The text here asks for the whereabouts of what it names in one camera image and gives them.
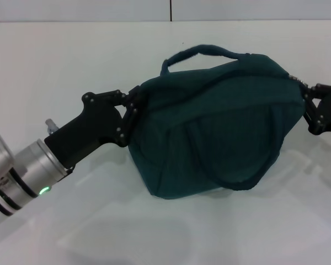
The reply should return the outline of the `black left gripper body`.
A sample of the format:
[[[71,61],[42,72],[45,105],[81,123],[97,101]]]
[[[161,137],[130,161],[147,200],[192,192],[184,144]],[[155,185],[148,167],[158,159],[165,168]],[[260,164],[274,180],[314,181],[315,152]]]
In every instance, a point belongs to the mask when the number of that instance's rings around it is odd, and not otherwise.
[[[45,138],[44,142],[64,168],[71,168],[103,144],[126,146],[122,117],[115,108],[125,95],[120,91],[83,95],[79,116]]]

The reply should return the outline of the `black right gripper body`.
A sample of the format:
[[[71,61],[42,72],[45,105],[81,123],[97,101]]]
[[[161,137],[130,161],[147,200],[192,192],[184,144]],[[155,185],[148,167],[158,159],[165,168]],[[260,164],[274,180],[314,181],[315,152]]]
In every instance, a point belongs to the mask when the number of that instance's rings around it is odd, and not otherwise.
[[[310,128],[313,135],[331,132],[331,86],[316,84],[312,88],[313,98],[320,99],[315,111],[314,125]]]

